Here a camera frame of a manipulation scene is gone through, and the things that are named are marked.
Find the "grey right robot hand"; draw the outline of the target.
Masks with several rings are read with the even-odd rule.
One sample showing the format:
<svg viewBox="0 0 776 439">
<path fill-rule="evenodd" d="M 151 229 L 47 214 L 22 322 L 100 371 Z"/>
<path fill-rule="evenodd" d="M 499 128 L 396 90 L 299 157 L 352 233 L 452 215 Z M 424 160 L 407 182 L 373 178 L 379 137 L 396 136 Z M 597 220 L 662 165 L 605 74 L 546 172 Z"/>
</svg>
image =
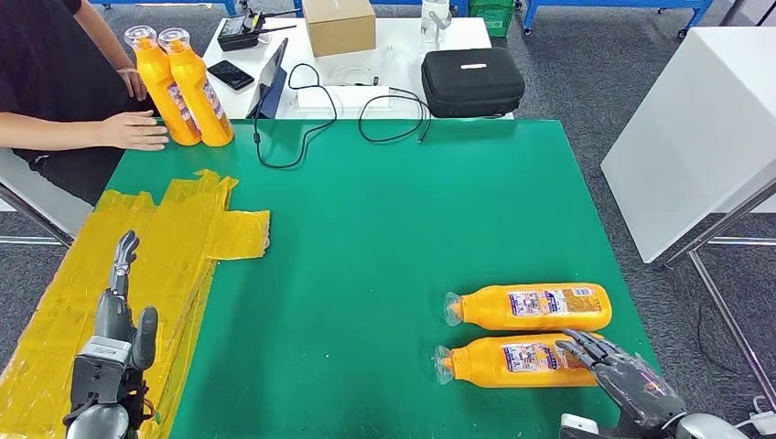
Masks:
<svg viewBox="0 0 776 439">
<path fill-rule="evenodd" d="M 588 332 L 562 333 L 568 339 L 555 344 L 583 363 L 619 407 L 622 432 L 660 437 L 687 415 L 684 399 L 642 357 Z"/>
</svg>

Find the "person's right hand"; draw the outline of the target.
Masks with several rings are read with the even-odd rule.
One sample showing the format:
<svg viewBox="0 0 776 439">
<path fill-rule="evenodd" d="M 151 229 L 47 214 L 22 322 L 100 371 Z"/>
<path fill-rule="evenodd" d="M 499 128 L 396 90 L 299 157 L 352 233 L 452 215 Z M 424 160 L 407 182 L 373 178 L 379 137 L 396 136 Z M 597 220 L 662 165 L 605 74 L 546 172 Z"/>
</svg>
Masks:
<svg viewBox="0 0 776 439">
<path fill-rule="evenodd" d="M 169 141 L 168 129 L 154 112 L 122 112 L 98 122 L 93 135 L 96 146 L 124 150 L 160 151 Z"/>
</svg>

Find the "person's left hand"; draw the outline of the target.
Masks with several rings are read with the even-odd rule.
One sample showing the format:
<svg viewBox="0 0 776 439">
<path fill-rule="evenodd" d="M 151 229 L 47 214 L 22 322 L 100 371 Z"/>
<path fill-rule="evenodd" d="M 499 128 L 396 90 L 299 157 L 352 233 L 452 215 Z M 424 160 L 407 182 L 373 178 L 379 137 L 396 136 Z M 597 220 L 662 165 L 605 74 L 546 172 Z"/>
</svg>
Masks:
<svg viewBox="0 0 776 439">
<path fill-rule="evenodd" d="M 134 67 L 123 67 L 117 69 L 116 72 L 124 81 L 128 95 L 130 98 L 142 102 L 147 97 L 147 88 L 140 78 L 138 70 Z"/>
</svg>

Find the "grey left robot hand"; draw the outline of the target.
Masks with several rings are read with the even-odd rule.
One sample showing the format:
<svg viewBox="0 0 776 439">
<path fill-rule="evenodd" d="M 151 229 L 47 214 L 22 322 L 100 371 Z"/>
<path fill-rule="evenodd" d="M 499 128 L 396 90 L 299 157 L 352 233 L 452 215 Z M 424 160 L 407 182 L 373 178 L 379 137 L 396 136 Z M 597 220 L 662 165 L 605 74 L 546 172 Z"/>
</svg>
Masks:
<svg viewBox="0 0 776 439">
<path fill-rule="evenodd" d="M 128 303 L 129 274 L 139 244 L 135 231 L 129 230 L 116 245 L 108 287 L 100 296 L 95 314 L 94 335 L 129 343 L 129 367 L 148 370 L 156 358 L 158 312 L 154 306 L 146 306 L 135 326 Z"/>
</svg>

